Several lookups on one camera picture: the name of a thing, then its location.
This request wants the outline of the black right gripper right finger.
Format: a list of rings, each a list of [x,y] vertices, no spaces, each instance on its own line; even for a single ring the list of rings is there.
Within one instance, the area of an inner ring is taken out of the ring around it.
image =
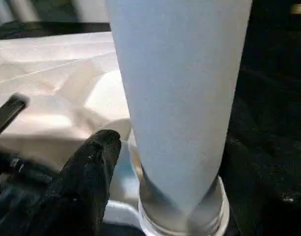
[[[261,153],[226,144],[223,182],[241,236],[301,236],[301,192],[286,188]]]

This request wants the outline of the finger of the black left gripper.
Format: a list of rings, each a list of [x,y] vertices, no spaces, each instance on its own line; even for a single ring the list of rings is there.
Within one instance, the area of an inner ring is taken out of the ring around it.
[[[30,99],[20,93],[12,94],[0,107],[0,134],[28,105]]]

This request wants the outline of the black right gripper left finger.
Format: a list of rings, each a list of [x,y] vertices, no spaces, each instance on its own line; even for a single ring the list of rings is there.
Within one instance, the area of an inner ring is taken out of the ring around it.
[[[9,236],[98,236],[120,155],[118,132],[100,130],[73,153],[36,203],[8,214]]]

